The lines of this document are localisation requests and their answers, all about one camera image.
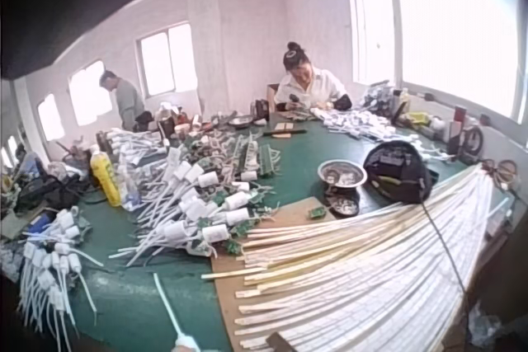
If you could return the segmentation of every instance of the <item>yellow bottle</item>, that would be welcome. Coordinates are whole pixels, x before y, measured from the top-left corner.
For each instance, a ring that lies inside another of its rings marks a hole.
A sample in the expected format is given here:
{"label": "yellow bottle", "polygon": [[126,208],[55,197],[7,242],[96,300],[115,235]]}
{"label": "yellow bottle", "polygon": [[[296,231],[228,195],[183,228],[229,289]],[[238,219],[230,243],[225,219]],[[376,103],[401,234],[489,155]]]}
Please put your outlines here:
{"label": "yellow bottle", "polygon": [[90,160],[90,167],[92,167],[93,175],[101,183],[102,190],[108,199],[111,206],[120,206],[121,198],[119,190],[116,185],[116,176],[114,175],[114,167],[110,162],[110,158],[106,153],[99,149],[99,146],[94,144],[90,147],[92,152],[92,159]]}

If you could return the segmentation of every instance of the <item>factory workshop table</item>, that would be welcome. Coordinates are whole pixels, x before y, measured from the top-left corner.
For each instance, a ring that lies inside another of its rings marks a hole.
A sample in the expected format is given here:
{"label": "factory workshop table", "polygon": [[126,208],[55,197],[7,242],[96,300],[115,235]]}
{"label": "factory workshop table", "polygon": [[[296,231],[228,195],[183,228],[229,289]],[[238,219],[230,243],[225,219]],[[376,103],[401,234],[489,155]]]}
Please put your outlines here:
{"label": "factory workshop table", "polygon": [[[279,119],[272,115],[270,128]],[[306,134],[289,139],[261,138],[281,151],[280,175],[263,181],[272,185],[275,195],[268,195],[266,204],[291,204],[300,199],[323,197],[323,186],[317,175],[319,164],[342,158],[360,164],[375,143],[355,140],[343,134],[331,134],[319,121],[298,123]],[[422,139],[427,146],[431,141]],[[460,162],[444,164],[432,161],[429,167],[440,174],[440,180],[465,168]],[[370,190],[359,189],[361,213],[388,204]],[[108,204],[81,204],[83,216],[92,223],[93,230],[82,245],[89,255],[102,260],[105,268],[90,266],[86,271],[88,287],[99,311],[97,325],[82,288],[72,292],[73,312],[78,329],[93,339],[102,341],[116,351],[170,351],[176,334],[158,295],[153,272],[157,272],[182,328],[193,335],[203,350],[229,351],[231,346],[224,328],[215,284],[200,279],[211,272],[210,261],[176,251],[156,257],[147,266],[138,264],[125,268],[126,259],[107,259],[118,248],[132,246],[135,215]]]}

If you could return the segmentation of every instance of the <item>plastic bottle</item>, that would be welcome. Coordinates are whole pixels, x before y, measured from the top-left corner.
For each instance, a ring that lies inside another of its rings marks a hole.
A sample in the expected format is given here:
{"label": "plastic bottle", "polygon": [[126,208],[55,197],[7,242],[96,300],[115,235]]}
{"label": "plastic bottle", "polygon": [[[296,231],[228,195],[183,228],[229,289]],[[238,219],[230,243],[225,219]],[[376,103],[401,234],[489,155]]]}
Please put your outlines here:
{"label": "plastic bottle", "polygon": [[128,211],[134,210],[140,204],[141,200],[139,198],[138,188],[132,178],[130,178],[126,166],[119,165],[117,168],[115,183],[119,189],[121,206]]}
{"label": "plastic bottle", "polygon": [[92,167],[93,175],[99,180],[99,183],[101,183],[101,187],[105,192],[108,203],[111,206],[120,206],[121,199],[110,158],[108,158],[106,153],[102,152],[96,144],[90,147],[90,151],[92,152],[90,167]]}

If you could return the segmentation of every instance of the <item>black tool bag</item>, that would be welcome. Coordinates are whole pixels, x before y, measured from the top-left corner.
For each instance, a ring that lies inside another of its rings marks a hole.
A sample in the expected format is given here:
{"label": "black tool bag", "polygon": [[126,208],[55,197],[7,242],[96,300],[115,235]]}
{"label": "black tool bag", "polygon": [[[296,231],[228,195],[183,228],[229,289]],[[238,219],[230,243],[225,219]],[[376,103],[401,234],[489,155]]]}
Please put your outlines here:
{"label": "black tool bag", "polygon": [[419,204],[429,197],[438,174],[427,169],[413,145],[385,142],[370,151],[363,165],[372,186],[392,201]]}

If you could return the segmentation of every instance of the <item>gray shirt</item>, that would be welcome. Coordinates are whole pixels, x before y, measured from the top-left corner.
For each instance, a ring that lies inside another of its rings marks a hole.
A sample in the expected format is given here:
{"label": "gray shirt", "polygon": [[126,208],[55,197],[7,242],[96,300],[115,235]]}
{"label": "gray shirt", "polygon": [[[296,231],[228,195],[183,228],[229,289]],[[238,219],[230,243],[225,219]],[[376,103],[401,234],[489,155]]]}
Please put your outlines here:
{"label": "gray shirt", "polygon": [[123,129],[131,131],[135,118],[145,111],[143,98],[130,82],[120,78],[115,88],[115,101],[119,116],[123,120]]}

